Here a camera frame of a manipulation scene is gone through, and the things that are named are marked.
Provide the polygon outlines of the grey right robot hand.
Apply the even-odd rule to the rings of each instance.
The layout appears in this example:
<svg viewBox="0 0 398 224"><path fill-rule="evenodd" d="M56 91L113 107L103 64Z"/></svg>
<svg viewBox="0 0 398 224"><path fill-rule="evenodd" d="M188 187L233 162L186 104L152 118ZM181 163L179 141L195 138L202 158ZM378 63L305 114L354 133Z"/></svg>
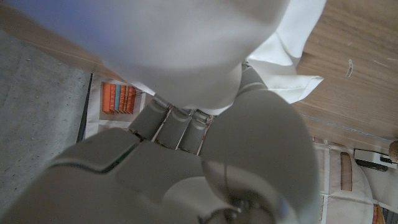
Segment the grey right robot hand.
<svg viewBox="0 0 398 224"><path fill-rule="evenodd" d="M156 96L128 129L57 156L2 223L315 223L317 157L302 118L252 67L212 118Z"/></svg>

